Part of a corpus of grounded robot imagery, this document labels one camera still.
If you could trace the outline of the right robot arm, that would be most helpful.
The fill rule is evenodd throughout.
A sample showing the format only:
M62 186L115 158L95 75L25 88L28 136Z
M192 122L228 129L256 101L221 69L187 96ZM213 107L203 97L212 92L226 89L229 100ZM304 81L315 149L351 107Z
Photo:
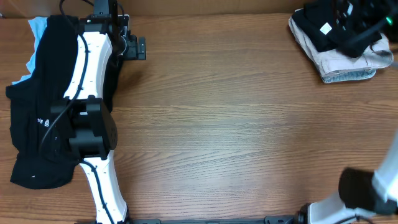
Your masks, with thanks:
M397 25L397 1L322 1L319 14L334 31L343 33L337 49L350 52L353 45L369 39L385 27ZM370 221L375 215L397 213L397 142L374 172L346 168L338 191L307 204L290 223L351 223Z

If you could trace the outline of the black t-shirt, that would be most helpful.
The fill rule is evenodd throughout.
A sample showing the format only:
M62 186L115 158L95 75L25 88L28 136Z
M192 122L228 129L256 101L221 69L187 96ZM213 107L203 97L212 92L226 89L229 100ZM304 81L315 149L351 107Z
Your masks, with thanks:
M318 52L338 50L342 54L355 58L382 39L380 32L352 41L359 34L344 30L336 25L332 0L318 0L303 5L292 14L296 25L310 38Z

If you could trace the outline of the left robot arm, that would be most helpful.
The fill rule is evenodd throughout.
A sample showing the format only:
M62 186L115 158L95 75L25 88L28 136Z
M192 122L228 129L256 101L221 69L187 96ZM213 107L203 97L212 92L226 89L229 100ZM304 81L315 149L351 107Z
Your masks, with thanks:
M96 208L95 223L132 223L114 165L118 130L104 101L106 78L125 60L146 59L146 40L129 29L120 3L94 1L94 13L73 27L78 53L61 101L52 105L55 128L74 163L83 169Z

